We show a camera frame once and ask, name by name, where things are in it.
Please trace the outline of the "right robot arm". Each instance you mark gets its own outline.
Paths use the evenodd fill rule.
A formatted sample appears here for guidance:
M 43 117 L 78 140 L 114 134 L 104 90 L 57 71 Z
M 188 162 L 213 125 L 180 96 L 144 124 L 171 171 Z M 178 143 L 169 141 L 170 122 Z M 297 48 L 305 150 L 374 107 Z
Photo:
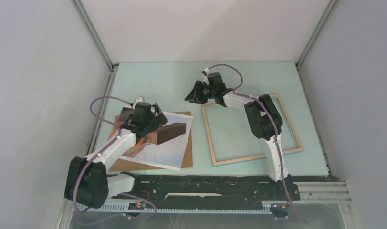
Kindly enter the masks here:
M 274 181 L 268 187 L 273 199 L 283 198 L 287 192 L 284 181 L 289 172 L 284 162 L 281 144 L 283 120 L 272 98 L 267 95 L 259 97 L 245 95 L 232 88 L 227 88 L 219 72 L 204 75 L 203 81 L 196 81 L 185 101 L 206 104 L 212 99 L 216 104 L 245 111 L 252 134 L 267 144 L 265 153 L 269 164 L 268 176 Z

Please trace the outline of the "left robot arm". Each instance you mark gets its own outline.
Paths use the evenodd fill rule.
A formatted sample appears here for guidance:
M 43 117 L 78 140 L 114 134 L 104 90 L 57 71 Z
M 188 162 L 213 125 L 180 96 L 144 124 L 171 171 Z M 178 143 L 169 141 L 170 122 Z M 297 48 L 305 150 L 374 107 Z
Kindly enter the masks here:
M 142 186 L 132 175 L 108 176 L 112 165 L 140 139 L 168 122 L 158 104 L 135 102 L 133 113 L 101 148 L 86 157 L 71 160 L 64 189 L 64 198 L 90 208 L 100 208 L 109 197 L 125 193 L 129 198 L 141 195 Z

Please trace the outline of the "wooden picture frame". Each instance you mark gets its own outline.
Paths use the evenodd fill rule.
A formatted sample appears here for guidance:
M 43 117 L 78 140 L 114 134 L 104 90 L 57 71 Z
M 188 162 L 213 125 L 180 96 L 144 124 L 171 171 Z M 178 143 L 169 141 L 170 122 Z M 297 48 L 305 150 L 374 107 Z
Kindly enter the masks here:
M 281 108 L 284 120 L 285 120 L 286 124 L 288 125 L 288 129 L 289 129 L 289 132 L 292 136 L 292 139 L 294 140 L 294 142 L 296 144 L 296 148 L 283 150 L 282 151 L 283 154 L 299 153 L 299 152 L 304 151 L 303 144 L 302 144 L 302 142 L 297 134 L 297 131 L 293 125 L 293 122 L 292 122 L 290 116 L 288 115 L 286 106 L 285 106 L 284 102 L 282 101 L 281 96 L 279 94 L 271 94 L 270 97 L 272 99 L 277 100 L 277 103 L 278 103 L 279 107 Z M 227 164 L 233 164 L 233 163 L 239 163 L 239 162 L 245 162 L 245 161 L 265 158 L 266 157 L 265 154 L 260 154 L 260 155 L 254 155 L 254 156 L 246 156 L 246 157 L 234 158 L 234 159 L 229 159 L 229 160 L 217 161 L 216 153 L 214 150 L 214 145 L 212 142 L 211 131 L 210 131 L 210 127 L 209 127 L 206 109 L 219 108 L 219 107 L 220 107 L 220 105 L 217 105 L 216 103 L 204 104 L 201 106 L 213 166 L 221 166 L 221 165 L 227 165 Z

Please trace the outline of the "dark brown wooden block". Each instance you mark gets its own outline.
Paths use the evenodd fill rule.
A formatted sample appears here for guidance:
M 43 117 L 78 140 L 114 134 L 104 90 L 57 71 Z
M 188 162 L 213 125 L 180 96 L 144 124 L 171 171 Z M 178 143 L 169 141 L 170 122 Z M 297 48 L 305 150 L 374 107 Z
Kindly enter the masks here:
M 186 133 L 186 123 L 172 123 L 160 127 L 147 135 L 147 143 L 160 145 Z

